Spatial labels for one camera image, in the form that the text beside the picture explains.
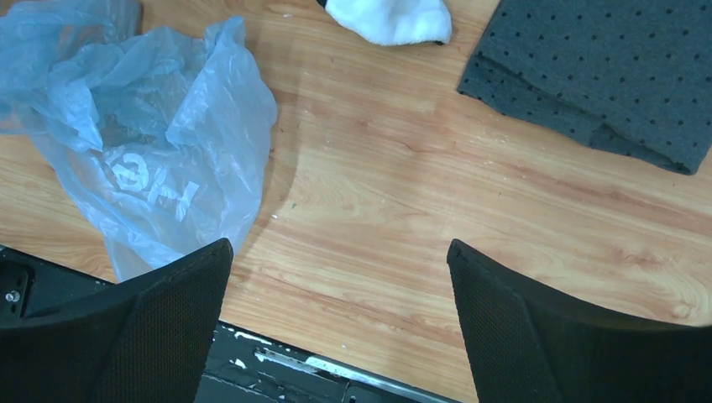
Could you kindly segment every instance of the black dot pattern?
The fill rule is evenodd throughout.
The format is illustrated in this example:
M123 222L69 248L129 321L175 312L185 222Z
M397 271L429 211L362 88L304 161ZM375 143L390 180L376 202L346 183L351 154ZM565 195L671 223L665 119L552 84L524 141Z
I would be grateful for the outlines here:
M458 91L691 175L712 145L712 1L502 0Z

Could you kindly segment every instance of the wooden table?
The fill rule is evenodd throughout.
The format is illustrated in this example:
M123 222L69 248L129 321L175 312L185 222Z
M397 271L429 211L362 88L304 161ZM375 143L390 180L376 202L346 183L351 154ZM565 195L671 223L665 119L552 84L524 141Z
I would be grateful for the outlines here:
M712 162L672 174L458 95L496 0L449 0L450 45L397 49L313 0L144 4L145 29L195 36L243 15L280 106L223 320L476 401L445 264L461 238L586 301L712 322ZM0 183L0 243L114 279L101 235L27 139L0 139Z

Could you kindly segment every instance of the desk surface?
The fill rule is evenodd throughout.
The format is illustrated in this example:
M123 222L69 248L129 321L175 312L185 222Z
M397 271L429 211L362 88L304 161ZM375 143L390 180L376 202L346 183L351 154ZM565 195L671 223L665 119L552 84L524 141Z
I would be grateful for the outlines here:
M280 105L262 212L222 319L476 401L449 242L586 301L712 322L712 161L687 177L505 118L455 86L496 0L450 0L447 46L379 48L313 0L144 0L200 36L242 14ZM27 139L0 138L0 243L113 280Z

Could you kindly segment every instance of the plastic bag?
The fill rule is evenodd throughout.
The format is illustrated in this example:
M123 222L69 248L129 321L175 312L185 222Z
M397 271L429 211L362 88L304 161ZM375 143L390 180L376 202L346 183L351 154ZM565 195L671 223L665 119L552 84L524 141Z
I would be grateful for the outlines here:
M134 0L18 3L0 18L0 134L26 133L104 235L120 280L243 244L277 107L243 20L134 36Z

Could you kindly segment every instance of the white debris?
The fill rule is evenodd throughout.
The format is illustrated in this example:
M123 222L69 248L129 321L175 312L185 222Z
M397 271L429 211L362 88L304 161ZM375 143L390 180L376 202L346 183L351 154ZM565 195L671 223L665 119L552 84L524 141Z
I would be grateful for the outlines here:
M262 344L267 344L268 346L271 346L272 343L268 342L267 340L264 340L263 338L257 338L251 334L243 333L243 332L235 332L235 338L247 338L249 340L254 340L256 342L260 342Z
M242 369L247 369L247 365L245 365L240 359L235 359L234 361L230 360L230 364L235 364Z

